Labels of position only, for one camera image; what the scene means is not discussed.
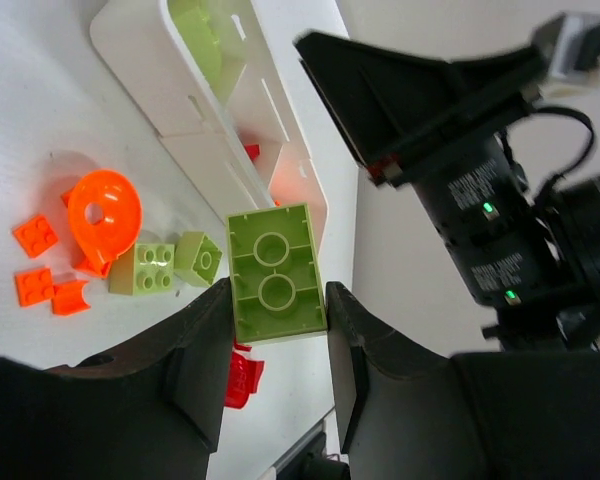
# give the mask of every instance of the white container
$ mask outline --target white container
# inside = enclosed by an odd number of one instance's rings
[[[91,24],[96,49],[221,219],[307,203],[320,245],[326,200],[251,2],[208,2],[223,59],[212,90],[167,1],[109,0]]]

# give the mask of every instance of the gray wall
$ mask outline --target gray wall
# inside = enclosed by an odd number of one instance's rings
[[[534,26],[565,9],[600,12],[600,0],[340,0],[353,38],[416,55],[476,56],[513,48]],[[569,101],[599,135],[583,174],[600,171],[600,91]],[[512,143],[532,188],[570,161],[585,139],[578,124],[534,119]],[[494,315],[473,304],[445,248],[409,187],[376,189],[360,180],[354,293],[376,315],[434,351],[494,349],[480,326]]]

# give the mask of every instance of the black cylindrical housing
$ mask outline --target black cylindrical housing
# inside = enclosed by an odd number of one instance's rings
[[[478,304],[516,306],[556,284],[543,228],[495,138],[414,188]]]
[[[600,175],[561,191],[556,208],[583,270],[600,280]]]

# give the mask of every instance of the orange round toy piece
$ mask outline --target orange round toy piece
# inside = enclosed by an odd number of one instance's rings
[[[129,250],[142,227],[142,204],[133,184],[111,170],[97,170],[71,191],[69,226],[96,271]]]

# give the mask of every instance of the tabletop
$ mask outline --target tabletop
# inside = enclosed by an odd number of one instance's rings
[[[56,317],[48,304],[21,309],[13,274],[47,266],[73,275],[79,250],[60,195],[97,168],[126,175],[144,207],[143,241],[203,230],[226,247],[222,222],[157,140],[155,131],[94,51],[88,27],[106,0],[0,1],[0,355],[39,368],[75,365],[147,329],[203,290],[111,295],[91,280],[91,309]],[[350,286],[357,169],[306,78],[292,42],[308,28],[346,34],[335,1],[254,0],[263,31],[303,128],[329,205],[320,251],[323,282]],[[27,258],[11,229],[45,214],[59,246]],[[226,261],[219,276],[228,274]],[[333,405],[325,337],[260,346],[260,391],[226,410],[210,479],[257,478]]]

